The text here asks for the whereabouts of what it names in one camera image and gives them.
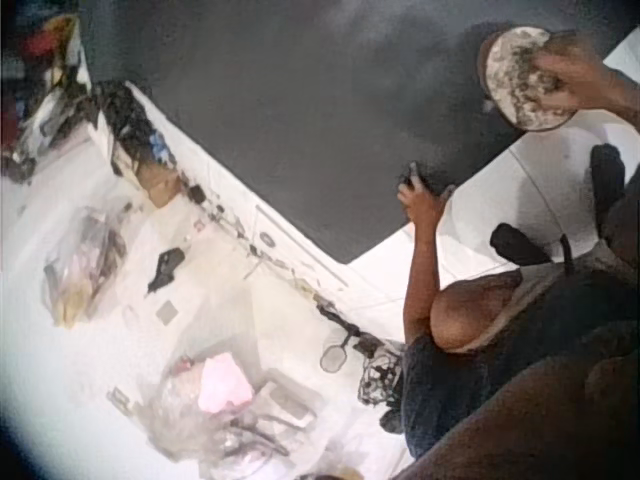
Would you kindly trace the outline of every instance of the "gray floor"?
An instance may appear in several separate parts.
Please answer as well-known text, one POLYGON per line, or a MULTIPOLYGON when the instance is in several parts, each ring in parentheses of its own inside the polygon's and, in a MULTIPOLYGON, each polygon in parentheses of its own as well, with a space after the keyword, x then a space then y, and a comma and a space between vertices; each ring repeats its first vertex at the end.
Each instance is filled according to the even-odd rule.
POLYGON ((608 53, 640 19, 597 0, 85 2, 93 81, 146 89, 189 136, 347 263, 405 221, 411 161, 436 190, 518 137, 483 113, 475 61, 505 25, 577 28, 608 53))

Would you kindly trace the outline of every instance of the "debris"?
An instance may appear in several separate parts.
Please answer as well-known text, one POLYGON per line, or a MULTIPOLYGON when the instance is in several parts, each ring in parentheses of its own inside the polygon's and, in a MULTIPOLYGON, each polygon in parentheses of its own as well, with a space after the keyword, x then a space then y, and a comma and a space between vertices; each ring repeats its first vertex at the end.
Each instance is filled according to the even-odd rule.
POLYGON ((187 197, 196 205, 202 205, 202 203, 207 199, 207 196, 204 194, 200 185, 190 187, 189 190, 187 190, 187 197))
POLYGON ((172 248, 160 254, 156 276, 148 285, 147 295, 169 285, 174 280, 173 272, 184 262, 185 254, 180 248, 172 248))

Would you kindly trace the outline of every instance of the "dark fabric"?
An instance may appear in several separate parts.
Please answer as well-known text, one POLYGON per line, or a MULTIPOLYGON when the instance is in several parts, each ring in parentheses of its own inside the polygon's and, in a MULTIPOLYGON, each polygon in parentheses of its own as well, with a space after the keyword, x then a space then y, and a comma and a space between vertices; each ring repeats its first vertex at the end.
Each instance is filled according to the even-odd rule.
POLYGON ((478 352, 447 354, 430 336, 418 338, 404 357, 402 414, 411 455, 424 455, 529 365, 613 321, 638 321, 637 292, 594 272, 559 280, 478 352))

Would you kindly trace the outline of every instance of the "black shoe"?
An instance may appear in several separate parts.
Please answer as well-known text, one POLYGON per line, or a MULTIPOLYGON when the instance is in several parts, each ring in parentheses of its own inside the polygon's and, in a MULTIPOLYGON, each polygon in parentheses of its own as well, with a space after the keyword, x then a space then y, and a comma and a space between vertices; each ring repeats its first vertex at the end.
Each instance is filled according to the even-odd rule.
POLYGON ((491 234, 489 244, 496 253, 520 267, 550 263, 551 257, 517 228, 501 223, 491 234))
POLYGON ((599 237, 602 237, 607 213, 624 196, 624 172, 624 163, 616 147, 605 143, 591 149, 591 183, 599 237))

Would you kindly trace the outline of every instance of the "plastic bag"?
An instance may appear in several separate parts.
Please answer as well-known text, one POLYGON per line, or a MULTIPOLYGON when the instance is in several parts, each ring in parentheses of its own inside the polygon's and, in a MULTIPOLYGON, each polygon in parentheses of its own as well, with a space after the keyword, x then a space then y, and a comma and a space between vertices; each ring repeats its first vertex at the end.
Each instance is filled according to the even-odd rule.
POLYGON ((72 220, 44 267, 45 304, 56 325, 71 328, 83 314, 91 316, 126 256, 119 227, 130 209, 130 203, 114 213, 86 207, 72 220))
POLYGON ((195 459, 203 479, 291 479, 315 414, 269 382, 250 403, 219 413, 199 407, 207 360, 181 357, 133 413, 151 444, 173 461, 195 459))
POLYGON ((228 438, 223 427, 236 410, 211 414, 200 409, 204 365, 182 357, 163 376, 152 396, 134 410, 149 441, 170 460, 215 463, 224 457, 228 438))

